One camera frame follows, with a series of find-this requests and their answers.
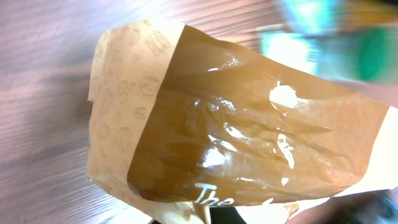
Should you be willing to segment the brown snack wrapper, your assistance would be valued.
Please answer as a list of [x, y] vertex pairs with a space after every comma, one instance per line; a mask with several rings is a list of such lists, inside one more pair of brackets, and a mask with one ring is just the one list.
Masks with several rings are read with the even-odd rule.
[[397, 186], [397, 109], [179, 22], [105, 32], [86, 174], [162, 223], [286, 219]]

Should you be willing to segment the teal snack packet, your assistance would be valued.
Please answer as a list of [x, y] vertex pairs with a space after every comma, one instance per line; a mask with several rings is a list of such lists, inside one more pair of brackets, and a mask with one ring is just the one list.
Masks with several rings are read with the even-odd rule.
[[261, 31], [261, 54], [282, 65], [316, 75], [318, 42], [301, 34], [281, 30]]

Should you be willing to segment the green lid jar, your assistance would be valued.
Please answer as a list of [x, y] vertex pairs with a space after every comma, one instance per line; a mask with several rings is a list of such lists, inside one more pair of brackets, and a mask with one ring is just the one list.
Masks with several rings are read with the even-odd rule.
[[361, 34], [355, 70], [364, 82], [397, 83], [397, 27], [377, 26]]

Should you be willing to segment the teal tissue pack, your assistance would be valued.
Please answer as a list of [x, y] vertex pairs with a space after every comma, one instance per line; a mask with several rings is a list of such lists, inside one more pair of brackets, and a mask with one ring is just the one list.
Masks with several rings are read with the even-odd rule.
[[338, 25], [339, 0], [281, 0], [281, 11], [290, 28], [305, 35], [323, 35]]

